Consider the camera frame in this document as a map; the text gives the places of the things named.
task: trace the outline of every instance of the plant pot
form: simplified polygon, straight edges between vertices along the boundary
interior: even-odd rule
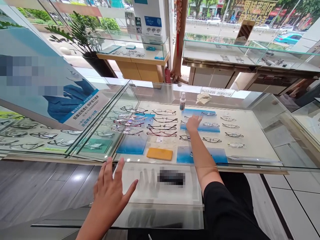
[[[83,58],[93,67],[101,77],[118,78],[108,62],[95,56]]]

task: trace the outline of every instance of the price tag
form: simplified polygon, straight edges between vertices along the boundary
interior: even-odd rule
[[[163,136],[157,137],[157,142],[162,143],[162,141],[163,141]]]

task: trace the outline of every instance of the blue car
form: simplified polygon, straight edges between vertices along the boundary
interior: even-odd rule
[[[287,33],[279,35],[274,39],[274,42],[287,43],[287,44],[296,44],[302,36],[300,34]]]

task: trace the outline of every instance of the potted plant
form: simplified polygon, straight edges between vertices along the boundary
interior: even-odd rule
[[[83,58],[100,74],[102,77],[117,77],[110,65],[103,59],[97,57],[97,52],[101,51],[101,45],[104,42],[103,38],[88,37],[90,34],[99,35],[96,30],[97,22],[88,16],[83,16],[73,11],[74,17],[71,26],[71,33],[60,30],[57,26],[48,26],[45,29],[51,33],[61,35],[63,38],[57,38],[51,35],[50,41],[66,42],[71,44],[75,49],[82,53]]]

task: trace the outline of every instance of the spray bottle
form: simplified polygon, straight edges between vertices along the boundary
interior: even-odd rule
[[[180,98],[180,110],[183,111],[185,106],[186,106],[185,92],[182,92],[181,98]]]

